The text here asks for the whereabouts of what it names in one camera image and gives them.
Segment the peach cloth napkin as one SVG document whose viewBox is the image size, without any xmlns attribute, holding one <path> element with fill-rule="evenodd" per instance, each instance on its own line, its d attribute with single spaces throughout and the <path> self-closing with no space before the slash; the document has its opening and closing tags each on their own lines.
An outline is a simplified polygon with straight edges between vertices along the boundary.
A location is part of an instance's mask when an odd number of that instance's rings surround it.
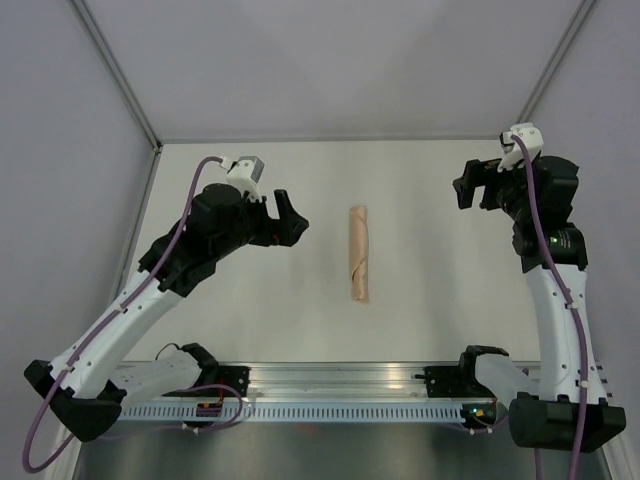
<svg viewBox="0 0 640 480">
<path fill-rule="evenodd" d="M 368 210 L 365 205 L 357 205 L 349 211 L 349 274 L 351 299 L 355 302 L 369 302 L 368 259 Z"/>
</svg>

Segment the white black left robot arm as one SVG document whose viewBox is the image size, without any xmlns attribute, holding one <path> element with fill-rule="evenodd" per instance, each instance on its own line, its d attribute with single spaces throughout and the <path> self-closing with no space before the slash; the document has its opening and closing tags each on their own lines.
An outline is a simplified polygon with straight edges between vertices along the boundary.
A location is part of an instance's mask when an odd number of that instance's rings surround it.
<svg viewBox="0 0 640 480">
<path fill-rule="evenodd" d="M 133 404 L 181 391 L 206 396 L 216 390 L 219 363 L 197 343 L 122 373 L 116 369 L 225 257 L 246 245 L 292 247 L 300 240 L 308 220 L 285 190 L 275 190 L 274 198 L 277 218 L 269 216 L 265 199 L 251 201 L 228 184 L 214 183 L 192 195 L 182 218 L 153 242 L 125 290 L 91 329 L 55 359 L 27 366 L 25 378 L 75 438 L 98 439 Z"/>
</svg>

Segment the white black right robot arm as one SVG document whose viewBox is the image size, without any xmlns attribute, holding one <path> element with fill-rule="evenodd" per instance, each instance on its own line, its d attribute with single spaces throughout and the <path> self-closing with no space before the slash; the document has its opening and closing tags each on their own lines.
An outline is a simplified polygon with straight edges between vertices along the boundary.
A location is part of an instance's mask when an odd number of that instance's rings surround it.
<svg viewBox="0 0 640 480">
<path fill-rule="evenodd" d="M 586 314 L 588 265 L 582 232 L 570 222 L 578 166 L 555 156 L 537 156 L 534 181 L 518 163 L 500 171 L 498 160 L 470 160 L 453 188 L 468 209 L 477 188 L 480 206 L 500 209 L 513 222 L 514 250 L 534 302 L 540 378 L 531 381 L 502 348 L 470 345 L 456 371 L 459 388 L 485 389 L 508 409 L 509 431 L 524 448 L 570 451 L 579 438 L 593 452 L 621 433 L 626 415 L 612 406 L 593 359 Z"/>
</svg>

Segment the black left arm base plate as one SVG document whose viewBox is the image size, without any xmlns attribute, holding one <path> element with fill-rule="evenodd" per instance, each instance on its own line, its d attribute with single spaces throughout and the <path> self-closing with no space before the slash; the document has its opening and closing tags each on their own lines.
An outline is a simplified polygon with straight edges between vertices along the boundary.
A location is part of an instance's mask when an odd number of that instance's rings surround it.
<svg viewBox="0 0 640 480">
<path fill-rule="evenodd" d="M 247 365 L 222 364 L 218 366 L 214 372 L 207 373 L 195 384 L 196 387 L 207 385 L 207 388 L 201 390 L 191 388 L 184 391 L 172 391 L 163 394 L 163 397 L 233 397 L 233 394 L 228 388 L 236 391 L 241 397 L 246 397 L 250 384 L 250 373 L 251 368 Z"/>
</svg>

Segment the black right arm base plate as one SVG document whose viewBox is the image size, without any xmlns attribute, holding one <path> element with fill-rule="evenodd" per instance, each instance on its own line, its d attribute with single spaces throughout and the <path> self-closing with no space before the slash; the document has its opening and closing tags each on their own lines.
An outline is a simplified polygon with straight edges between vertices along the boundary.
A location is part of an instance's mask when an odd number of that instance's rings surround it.
<svg viewBox="0 0 640 480">
<path fill-rule="evenodd" d="M 432 365 L 423 369 L 422 379 L 430 399 L 493 399 L 494 394 L 462 372 L 459 366 Z"/>
</svg>

